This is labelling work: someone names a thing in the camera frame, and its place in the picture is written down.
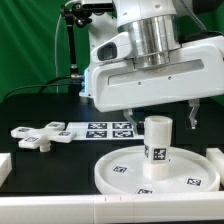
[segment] white cross-shaped piece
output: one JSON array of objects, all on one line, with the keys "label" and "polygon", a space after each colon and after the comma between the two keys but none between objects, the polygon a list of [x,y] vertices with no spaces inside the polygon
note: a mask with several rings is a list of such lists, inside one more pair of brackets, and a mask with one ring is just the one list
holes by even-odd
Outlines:
[{"label": "white cross-shaped piece", "polygon": [[22,138],[19,141],[20,148],[36,149],[41,152],[50,151],[50,141],[70,143],[76,136],[76,132],[63,131],[65,123],[51,122],[42,129],[18,127],[11,131],[13,138]]}]

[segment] white plastic housing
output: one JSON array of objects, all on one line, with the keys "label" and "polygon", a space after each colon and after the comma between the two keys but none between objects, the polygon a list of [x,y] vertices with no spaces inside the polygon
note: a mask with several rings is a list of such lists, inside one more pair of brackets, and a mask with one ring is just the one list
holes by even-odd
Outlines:
[{"label": "white plastic housing", "polygon": [[176,15],[172,0],[114,0],[117,27],[163,15]]},{"label": "white plastic housing", "polygon": [[215,37],[183,44],[161,68],[136,71],[132,60],[98,66],[95,106],[106,112],[222,95],[223,57],[224,38]]},{"label": "white plastic housing", "polygon": [[[112,60],[101,61],[98,58],[98,51],[108,43],[114,43],[117,48],[117,57]],[[128,32],[123,32],[108,40],[91,52],[91,59],[94,63],[105,63],[107,61],[117,61],[128,57],[132,53],[131,40]]]}]

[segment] black cable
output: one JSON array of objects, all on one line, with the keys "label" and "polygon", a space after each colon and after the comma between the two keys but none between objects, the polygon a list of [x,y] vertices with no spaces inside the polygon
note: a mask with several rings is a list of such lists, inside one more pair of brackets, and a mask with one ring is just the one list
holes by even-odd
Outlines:
[{"label": "black cable", "polygon": [[201,20],[193,13],[193,11],[187,6],[184,0],[180,0],[186,13],[193,19],[193,21],[198,25],[201,30],[207,30],[206,26],[201,22]]},{"label": "black cable", "polygon": [[12,91],[8,92],[4,97],[3,97],[3,102],[14,92],[23,90],[23,89],[33,89],[33,88],[48,88],[48,87],[57,87],[57,86],[71,86],[73,85],[72,83],[66,83],[66,84],[52,84],[52,85],[31,85],[31,86],[23,86],[19,87],[16,89],[13,89]]},{"label": "black cable", "polygon": [[202,31],[202,33],[206,33],[206,34],[216,34],[216,35],[221,35],[224,37],[224,33],[220,32],[220,31],[210,31],[210,30],[204,30]]},{"label": "black cable", "polygon": [[[53,84],[55,82],[58,82],[58,81],[61,81],[61,80],[64,80],[64,79],[71,79],[71,76],[63,76],[63,77],[57,77],[57,78],[54,78],[54,79],[51,79],[50,81],[48,81],[47,83],[45,83],[44,85],[48,86],[50,84]],[[38,93],[42,93],[47,87],[46,86],[43,86],[39,91]]]}]

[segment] round white tray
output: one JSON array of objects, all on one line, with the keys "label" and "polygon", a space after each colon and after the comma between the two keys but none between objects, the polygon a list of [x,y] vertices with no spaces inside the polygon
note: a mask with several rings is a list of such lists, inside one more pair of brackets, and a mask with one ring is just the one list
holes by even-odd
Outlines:
[{"label": "round white tray", "polygon": [[143,176],[144,146],[129,147],[102,157],[95,166],[95,183],[102,194],[151,194],[217,191],[220,175],[203,156],[169,149],[169,178]]}]

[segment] metal cylinder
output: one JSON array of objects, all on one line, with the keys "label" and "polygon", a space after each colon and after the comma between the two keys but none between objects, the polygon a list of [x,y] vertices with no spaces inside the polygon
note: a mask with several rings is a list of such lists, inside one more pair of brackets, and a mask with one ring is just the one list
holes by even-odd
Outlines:
[{"label": "metal cylinder", "polygon": [[180,48],[176,15],[139,20],[118,28],[131,38],[136,69],[169,63],[169,51]]}]

